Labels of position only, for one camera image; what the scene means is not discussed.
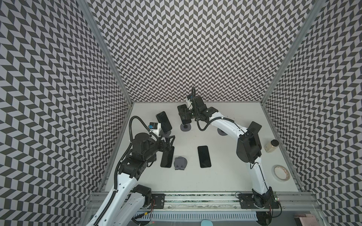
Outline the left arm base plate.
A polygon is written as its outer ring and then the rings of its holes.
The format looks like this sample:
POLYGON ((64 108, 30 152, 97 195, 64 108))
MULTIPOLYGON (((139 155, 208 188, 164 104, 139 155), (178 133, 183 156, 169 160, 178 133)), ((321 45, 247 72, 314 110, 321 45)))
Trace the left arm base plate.
POLYGON ((152 193, 151 194, 151 207, 152 210, 163 209, 165 205, 166 194, 163 193, 152 193))

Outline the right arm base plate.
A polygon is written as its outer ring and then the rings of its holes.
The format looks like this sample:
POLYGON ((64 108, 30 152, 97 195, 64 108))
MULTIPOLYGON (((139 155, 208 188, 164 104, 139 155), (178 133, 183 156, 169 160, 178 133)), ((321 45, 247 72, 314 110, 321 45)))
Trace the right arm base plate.
POLYGON ((257 207, 255 204, 254 204, 254 199, 253 199, 253 194, 252 193, 240 193, 240 192, 237 192, 235 194, 235 197, 239 200, 239 204, 240 204, 240 207, 242 209, 266 209, 266 210, 271 210, 271 209, 280 209, 280 203, 279 201, 272 197, 270 198, 265 206, 262 208, 262 207, 257 207))

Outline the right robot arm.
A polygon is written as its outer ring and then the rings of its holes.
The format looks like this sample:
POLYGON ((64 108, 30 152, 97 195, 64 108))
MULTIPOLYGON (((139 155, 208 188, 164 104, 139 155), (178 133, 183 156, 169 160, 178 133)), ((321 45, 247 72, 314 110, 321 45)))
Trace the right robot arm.
POLYGON ((205 131, 212 125, 236 141, 237 157, 242 162, 250 164, 254 205, 259 209, 264 208, 273 200, 273 191, 266 181, 262 167, 262 146, 258 135, 262 126, 254 121, 247 128, 238 125, 216 108, 207 107, 202 97, 196 94, 194 87, 186 101, 186 107, 179 110, 182 120, 194 119, 200 131, 205 131))

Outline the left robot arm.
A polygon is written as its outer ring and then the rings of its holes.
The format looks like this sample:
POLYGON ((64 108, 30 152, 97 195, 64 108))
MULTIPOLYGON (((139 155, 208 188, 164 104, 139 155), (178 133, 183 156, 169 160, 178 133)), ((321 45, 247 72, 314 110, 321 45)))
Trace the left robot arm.
POLYGON ((89 226, 126 226, 133 222, 145 226, 139 219, 150 215, 155 208, 152 190, 139 184, 144 170, 156 161, 157 152, 173 150, 175 136, 166 136, 172 126, 165 112, 159 113, 157 122, 146 125, 133 116, 128 129, 130 143, 117 163, 114 171, 114 185, 89 221, 89 226))

